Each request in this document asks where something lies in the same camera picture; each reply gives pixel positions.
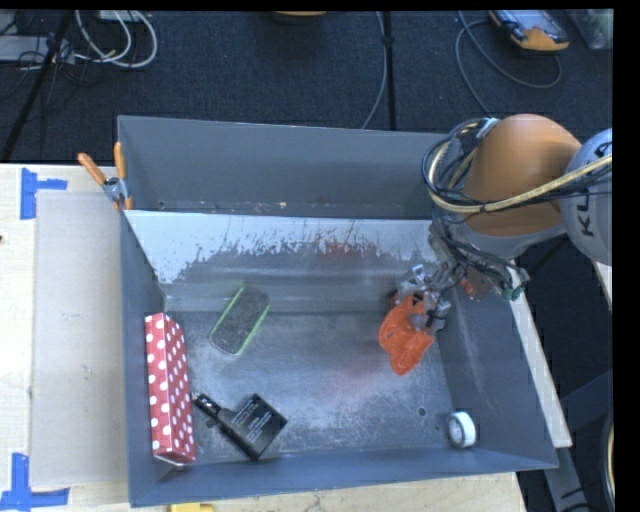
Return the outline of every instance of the red polka dot box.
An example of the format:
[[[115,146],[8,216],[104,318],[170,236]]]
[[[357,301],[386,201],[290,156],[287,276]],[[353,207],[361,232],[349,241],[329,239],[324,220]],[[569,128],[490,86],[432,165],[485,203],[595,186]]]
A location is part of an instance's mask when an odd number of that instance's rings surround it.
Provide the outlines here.
[[[182,466],[196,458],[184,331],[165,313],[147,315],[145,331],[152,453]]]

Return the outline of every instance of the sponge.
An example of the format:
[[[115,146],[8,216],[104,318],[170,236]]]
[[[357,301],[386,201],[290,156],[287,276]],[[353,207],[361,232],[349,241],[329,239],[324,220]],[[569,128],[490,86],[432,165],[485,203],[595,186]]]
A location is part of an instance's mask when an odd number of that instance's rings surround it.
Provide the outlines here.
[[[200,503],[180,503],[169,505],[169,512],[214,512],[213,505]]]
[[[269,297],[255,286],[242,286],[211,329],[209,339],[225,354],[239,355],[269,311]]]

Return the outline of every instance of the yellow cable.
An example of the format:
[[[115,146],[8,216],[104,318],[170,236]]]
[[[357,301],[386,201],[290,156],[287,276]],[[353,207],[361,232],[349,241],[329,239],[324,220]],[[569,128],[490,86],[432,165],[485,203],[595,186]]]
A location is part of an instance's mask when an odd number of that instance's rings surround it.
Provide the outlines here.
[[[611,486],[611,494],[615,499],[616,484],[613,475],[613,423],[611,424],[611,430],[609,431],[609,437],[607,439],[607,481]]]
[[[464,160],[460,162],[460,165],[456,169],[456,172],[453,174],[453,176],[451,177],[451,180],[449,181],[449,188],[453,188],[456,185],[456,183],[458,182],[458,178],[462,174],[462,171],[464,171],[464,169],[469,164],[469,161],[476,154],[476,149],[477,148],[473,148],[473,150],[471,150],[469,154],[466,157],[464,157]]]
[[[449,144],[451,144],[451,140],[449,140],[446,144],[443,144],[440,147],[440,149],[438,150],[438,152],[436,153],[436,156],[433,158],[433,161],[431,163],[431,167],[429,168],[429,172],[427,174],[427,177],[428,177],[430,183],[434,183],[434,176],[435,176],[435,172],[436,172],[436,167],[437,167],[438,163],[440,162],[440,159],[442,158],[442,155],[444,154],[446,149],[449,147]],[[575,181],[578,178],[584,176],[585,174],[590,173],[594,169],[611,162],[612,155],[613,155],[612,153],[610,153],[608,155],[605,155],[602,158],[599,158],[598,160],[595,160],[594,162],[591,162],[590,164],[584,165],[584,166],[582,166],[582,167],[580,167],[580,168],[578,168],[578,169],[576,169],[574,171],[571,171],[570,173],[565,174],[564,176],[561,176],[559,178],[556,178],[553,181],[550,181],[549,183],[545,183],[544,185],[542,185],[540,187],[536,187],[536,188],[534,188],[532,190],[529,190],[528,192],[524,192],[522,194],[519,194],[517,196],[511,197],[509,199],[503,199],[501,201],[494,201],[492,203],[486,203],[484,205],[463,206],[463,205],[452,204],[452,203],[449,203],[449,202],[445,201],[441,197],[439,197],[432,190],[429,190],[429,195],[433,199],[433,202],[436,203],[438,206],[440,206],[441,208],[443,208],[445,210],[449,210],[449,211],[452,211],[452,212],[469,213],[469,214],[471,214],[471,213],[482,213],[482,212],[495,212],[495,211],[498,211],[498,210],[503,210],[505,208],[509,208],[511,206],[518,205],[520,203],[523,203],[523,202],[528,201],[530,199],[533,199],[535,197],[538,197],[538,196],[541,196],[543,194],[546,194],[547,192],[550,192],[552,190],[560,188],[563,185],[566,185],[567,183]]]

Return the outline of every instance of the tape roll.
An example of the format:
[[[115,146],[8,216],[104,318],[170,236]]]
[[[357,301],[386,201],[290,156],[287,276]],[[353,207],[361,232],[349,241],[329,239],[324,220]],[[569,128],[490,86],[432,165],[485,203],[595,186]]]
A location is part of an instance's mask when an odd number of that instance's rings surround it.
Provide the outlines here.
[[[458,448],[468,448],[476,442],[476,426],[464,411],[454,412],[447,418],[449,440]]]

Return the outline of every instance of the black charger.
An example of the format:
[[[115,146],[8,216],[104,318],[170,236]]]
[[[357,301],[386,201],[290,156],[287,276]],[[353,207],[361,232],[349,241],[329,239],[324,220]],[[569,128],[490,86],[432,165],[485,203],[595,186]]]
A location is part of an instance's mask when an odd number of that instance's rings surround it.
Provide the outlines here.
[[[191,398],[196,407],[214,419],[222,432],[254,461],[287,424],[278,411],[256,394],[237,412],[221,407],[202,393],[192,393]]]

